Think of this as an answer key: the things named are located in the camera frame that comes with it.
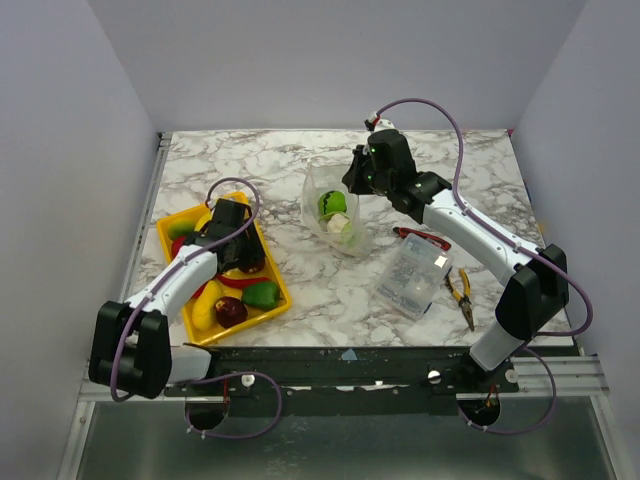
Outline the green striped ball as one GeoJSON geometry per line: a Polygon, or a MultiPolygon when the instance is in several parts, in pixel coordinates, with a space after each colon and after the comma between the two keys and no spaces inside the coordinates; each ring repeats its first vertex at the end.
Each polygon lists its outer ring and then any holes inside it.
{"type": "Polygon", "coordinates": [[[346,213],[348,209],[346,197],[339,190],[329,190],[323,193],[318,199],[317,206],[320,216],[346,213]]]}

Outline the yellow handled pliers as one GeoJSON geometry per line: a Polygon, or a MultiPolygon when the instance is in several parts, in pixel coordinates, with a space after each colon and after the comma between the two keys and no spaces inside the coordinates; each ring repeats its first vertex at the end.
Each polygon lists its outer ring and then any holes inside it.
{"type": "Polygon", "coordinates": [[[470,281],[469,278],[467,276],[466,271],[463,268],[460,268],[458,270],[460,279],[462,281],[462,287],[463,290],[462,292],[459,292],[455,286],[452,283],[451,280],[451,275],[447,274],[445,277],[445,286],[448,289],[448,291],[450,292],[451,296],[453,297],[453,299],[455,300],[455,302],[457,303],[458,307],[460,308],[463,317],[465,318],[465,321],[467,323],[467,326],[469,328],[470,331],[474,331],[475,330],[475,322],[474,322],[474,317],[473,317],[473,309],[472,309],[472,302],[471,302],[471,285],[470,285],[470,281]]]}

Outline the dark red apple front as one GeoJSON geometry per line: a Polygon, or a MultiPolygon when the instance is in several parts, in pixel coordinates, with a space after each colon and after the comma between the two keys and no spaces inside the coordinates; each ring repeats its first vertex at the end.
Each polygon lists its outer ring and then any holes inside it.
{"type": "Polygon", "coordinates": [[[214,304],[217,323],[225,328],[232,328],[248,318],[248,310],[244,303],[234,297],[224,296],[214,304]]]}

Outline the red chili pepper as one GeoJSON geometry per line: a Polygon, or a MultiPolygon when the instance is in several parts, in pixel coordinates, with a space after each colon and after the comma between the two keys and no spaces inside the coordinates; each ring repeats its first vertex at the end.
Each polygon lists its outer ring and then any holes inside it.
{"type": "Polygon", "coordinates": [[[217,300],[224,295],[223,287],[230,287],[233,289],[243,290],[251,285],[267,282],[267,277],[255,277],[255,278],[231,278],[227,276],[218,275],[214,279],[206,282],[201,286],[192,297],[195,299],[205,298],[208,300],[217,300]]]}

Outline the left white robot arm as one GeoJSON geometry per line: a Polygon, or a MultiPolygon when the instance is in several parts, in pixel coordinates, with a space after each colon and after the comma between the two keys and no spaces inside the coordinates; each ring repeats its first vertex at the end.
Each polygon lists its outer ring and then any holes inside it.
{"type": "Polygon", "coordinates": [[[201,395],[214,393],[220,368],[200,353],[174,361],[168,322],[206,282],[262,252],[255,217],[246,204],[218,200],[211,220],[187,236],[158,277],[123,302],[105,302],[97,313],[89,379],[108,386],[117,401],[134,395],[153,399],[182,380],[201,395]]]}

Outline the clear zip top bag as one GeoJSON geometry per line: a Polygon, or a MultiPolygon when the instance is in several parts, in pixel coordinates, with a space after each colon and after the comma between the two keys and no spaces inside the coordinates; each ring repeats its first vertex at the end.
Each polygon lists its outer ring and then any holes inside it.
{"type": "Polygon", "coordinates": [[[372,239],[360,218],[359,197],[343,184],[346,164],[311,165],[302,187],[303,224],[321,241],[337,251],[366,257],[372,239]]]}

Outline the yellow plastic tray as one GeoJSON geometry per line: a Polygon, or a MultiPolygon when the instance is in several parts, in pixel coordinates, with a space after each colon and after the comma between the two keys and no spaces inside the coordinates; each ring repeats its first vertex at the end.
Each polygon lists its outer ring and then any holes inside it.
{"type": "MultiPolygon", "coordinates": [[[[206,245],[238,228],[252,214],[245,194],[234,192],[166,216],[156,223],[165,260],[185,243],[206,245]]],[[[181,310],[193,344],[211,345],[291,307],[286,284],[257,223],[218,250],[217,273],[199,287],[181,310]]]]}

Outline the dark red apple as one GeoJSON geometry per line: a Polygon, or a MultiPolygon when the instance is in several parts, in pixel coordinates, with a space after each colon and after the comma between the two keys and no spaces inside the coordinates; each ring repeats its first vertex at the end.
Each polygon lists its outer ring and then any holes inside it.
{"type": "Polygon", "coordinates": [[[224,296],[214,304],[217,323],[225,328],[232,328],[248,318],[248,310],[244,303],[234,297],[224,296]]]}
{"type": "Polygon", "coordinates": [[[246,256],[241,260],[238,269],[245,274],[254,274],[262,271],[265,264],[263,255],[246,256]]]}

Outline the red black utility knife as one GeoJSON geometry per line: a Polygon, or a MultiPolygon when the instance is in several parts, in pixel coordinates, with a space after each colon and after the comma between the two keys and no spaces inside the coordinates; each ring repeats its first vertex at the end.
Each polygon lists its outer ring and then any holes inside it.
{"type": "Polygon", "coordinates": [[[400,238],[406,238],[409,235],[415,235],[417,237],[420,237],[428,241],[429,243],[433,244],[434,246],[440,248],[443,251],[449,251],[451,249],[451,244],[437,235],[433,235],[430,233],[418,231],[418,230],[407,228],[407,227],[398,227],[398,226],[393,228],[393,232],[400,238]]]}

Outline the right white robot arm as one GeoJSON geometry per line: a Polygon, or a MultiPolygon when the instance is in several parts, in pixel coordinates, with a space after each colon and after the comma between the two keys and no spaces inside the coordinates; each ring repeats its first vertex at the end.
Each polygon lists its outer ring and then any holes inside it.
{"type": "Polygon", "coordinates": [[[393,208],[419,224],[444,234],[489,270],[504,291],[495,309],[496,322],[469,351],[472,360],[460,367],[460,379],[469,390],[480,392],[496,380],[496,368],[529,342],[569,300],[564,251],[544,248],[539,260],[523,253],[536,246],[499,226],[484,214],[471,218],[472,209],[458,201],[450,182],[416,168],[407,138],[396,129],[371,134],[353,150],[353,161],[342,183],[351,194],[380,195],[393,208]]]}

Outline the red tomato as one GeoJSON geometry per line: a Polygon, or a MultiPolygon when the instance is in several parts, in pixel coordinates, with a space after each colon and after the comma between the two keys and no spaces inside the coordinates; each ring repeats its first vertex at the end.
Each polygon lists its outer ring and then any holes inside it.
{"type": "Polygon", "coordinates": [[[172,241],[171,248],[170,248],[171,258],[175,258],[178,255],[178,252],[180,248],[183,246],[185,240],[186,240],[185,236],[180,236],[172,241]]]}

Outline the clear plastic parts box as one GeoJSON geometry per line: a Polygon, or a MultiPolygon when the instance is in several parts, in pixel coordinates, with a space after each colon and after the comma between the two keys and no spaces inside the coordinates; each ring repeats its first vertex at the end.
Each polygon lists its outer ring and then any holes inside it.
{"type": "Polygon", "coordinates": [[[406,236],[373,286],[373,296],[413,320],[429,310],[451,271],[447,251],[413,233],[406,236]]]}

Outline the green bell pepper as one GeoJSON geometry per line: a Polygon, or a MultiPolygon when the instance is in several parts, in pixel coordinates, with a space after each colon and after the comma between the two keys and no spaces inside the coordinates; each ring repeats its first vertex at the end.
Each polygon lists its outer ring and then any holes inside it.
{"type": "Polygon", "coordinates": [[[251,285],[243,290],[241,301],[254,309],[270,311],[275,309],[281,300],[280,289],[272,281],[251,285]]]}

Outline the green mango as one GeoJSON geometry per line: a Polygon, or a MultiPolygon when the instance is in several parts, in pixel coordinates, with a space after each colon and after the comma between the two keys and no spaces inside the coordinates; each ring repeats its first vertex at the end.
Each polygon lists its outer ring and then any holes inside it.
{"type": "Polygon", "coordinates": [[[188,218],[174,220],[167,227],[167,236],[171,241],[186,237],[195,230],[195,223],[188,218]]]}

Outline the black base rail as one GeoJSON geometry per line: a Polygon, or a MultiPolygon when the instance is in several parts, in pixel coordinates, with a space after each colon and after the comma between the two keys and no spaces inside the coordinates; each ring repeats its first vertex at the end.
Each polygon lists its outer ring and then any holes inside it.
{"type": "Polygon", "coordinates": [[[483,373],[460,348],[220,347],[205,380],[175,383],[164,395],[198,415],[452,416],[470,402],[580,388],[588,360],[563,347],[542,351],[544,360],[521,353],[483,373]]]}

